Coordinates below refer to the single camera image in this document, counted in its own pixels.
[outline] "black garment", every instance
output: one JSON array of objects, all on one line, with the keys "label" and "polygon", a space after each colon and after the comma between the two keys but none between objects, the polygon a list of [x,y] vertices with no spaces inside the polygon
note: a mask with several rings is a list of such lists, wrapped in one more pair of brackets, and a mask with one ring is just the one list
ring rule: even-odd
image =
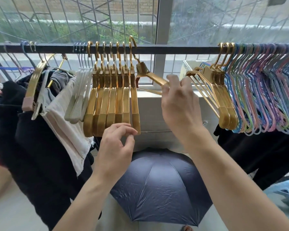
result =
[{"label": "black garment", "polygon": [[71,159],[41,116],[22,112],[27,77],[8,81],[0,94],[0,160],[50,230],[92,174],[89,153],[77,178]]},{"label": "black garment", "polygon": [[247,136],[216,127],[218,144],[247,173],[258,169],[253,180],[262,189],[289,172],[289,135],[273,131]]}]

